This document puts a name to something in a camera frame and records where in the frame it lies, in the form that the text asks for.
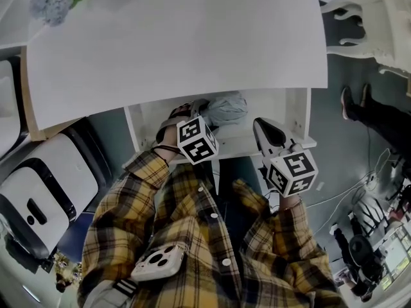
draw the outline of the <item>plaid shirt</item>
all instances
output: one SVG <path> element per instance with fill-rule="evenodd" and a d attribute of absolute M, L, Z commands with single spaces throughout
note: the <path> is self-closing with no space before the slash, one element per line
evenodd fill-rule
<path fill-rule="evenodd" d="M 234 192 L 256 219 L 236 259 L 211 183 L 193 166 L 179 165 L 169 174 L 162 158 L 142 152 L 125 169 L 85 240 L 80 307 L 101 281 L 129 278 L 136 262 L 176 244 L 186 254 L 179 272 L 138 283 L 132 307 L 345 307 L 302 203 L 266 214 L 266 199 L 235 181 Z M 153 197 L 164 182 L 155 210 Z"/>

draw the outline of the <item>open drawer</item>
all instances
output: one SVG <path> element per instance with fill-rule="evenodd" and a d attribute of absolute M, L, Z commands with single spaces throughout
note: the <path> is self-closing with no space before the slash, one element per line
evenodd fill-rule
<path fill-rule="evenodd" d="M 161 123 L 179 105 L 198 98 L 212 99 L 226 95 L 215 92 L 197 96 L 164 99 L 125 107 L 125 114 L 131 138 L 136 151 L 150 149 Z M 252 124 L 257 117 L 266 117 L 287 127 L 295 135 L 295 141 L 303 148 L 315 147 L 317 143 L 308 136 L 311 111 L 310 88 L 249 89 L 241 91 L 247 101 L 249 112 L 240 124 L 220 127 L 216 138 L 220 143 L 217 159 L 259 155 Z M 173 163 L 188 163 L 184 157 Z"/>

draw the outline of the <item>gray floor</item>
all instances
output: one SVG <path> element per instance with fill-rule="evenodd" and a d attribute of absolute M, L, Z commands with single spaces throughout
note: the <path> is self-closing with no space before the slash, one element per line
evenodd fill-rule
<path fill-rule="evenodd" d="M 324 16 L 324 24 L 328 45 L 338 44 L 338 40 L 343 37 L 363 36 L 363 30 L 353 19 L 336 21 L 329 13 Z M 355 60 L 329 55 L 328 79 L 328 89 L 312 91 L 310 136 L 318 142 L 318 146 L 311 152 L 320 173 L 313 189 L 303 196 L 307 205 L 343 192 L 370 170 L 366 127 L 361 123 L 345 121 L 341 116 L 340 92 L 344 85 L 350 85 L 354 98 L 359 100 L 362 85 L 369 82 L 376 100 L 402 110 L 411 110 L 411 99 L 405 96 L 407 81 L 393 74 L 379 74 L 374 59 Z M 122 163 L 134 152 L 123 111 L 104 112 L 92 115 L 89 119 L 100 136 L 113 173 L 118 176 Z M 370 135 L 370 165 L 374 169 L 381 152 L 389 145 L 372 130 Z M 388 163 L 380 175 L 382 186 L 380 193 L 375 196 L 377 198 L 384 199 L 387 191 L 393 190 L 388 178 L 389 168 Z M 324 186 L 317 191 L 321 182 L 324 182 Z M 330 261 L 341 258 L 341 253 L 329 235 L 329 227 L 338 222 L 344 233 L 351 236 L 347 213 L 352 209 L 352 196 L 344 199 L 332 220 L 316 235 L 319 244 L 329 253 Z M 330 217 L 341 197 L 308 210 L 313 231 L 318 230 Z"/>

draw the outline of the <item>gray cloth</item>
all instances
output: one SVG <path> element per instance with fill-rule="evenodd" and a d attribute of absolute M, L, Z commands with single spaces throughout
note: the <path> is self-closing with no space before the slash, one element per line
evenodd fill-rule
<path fill-rule="evenodd" d="M 223 126 L 240 123 L 247 113 L 247 102 L 237 91 L 211 100 L 201 116 L 208 126 Z"/>

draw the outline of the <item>sneaker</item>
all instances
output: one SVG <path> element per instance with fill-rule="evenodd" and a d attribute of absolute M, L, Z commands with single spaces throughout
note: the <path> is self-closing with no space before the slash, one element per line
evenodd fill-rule
<path fill-rule="evenodd" d="M 342 104 L 342 117 L 345 120 L 351 120 L 347 114 L 347 108 L 354 105 L 353 95 L 351 94 L 350 87 L 344 87 L 341 92 L 341 104 Z"/>
<path fill-rule="evenodd" d="M 329 233 L 330 235 L 334 235 L 334 232 L 338 229 L 338 224 L 335 223 L 334 225 L 331 226 L 331 228 L 329 229 Z"/>
<path fill-rule="evenodd" d="M 366 107 L 372 101 L 371 85 L 366 83 L 362 88 L 361 107 Z"/>

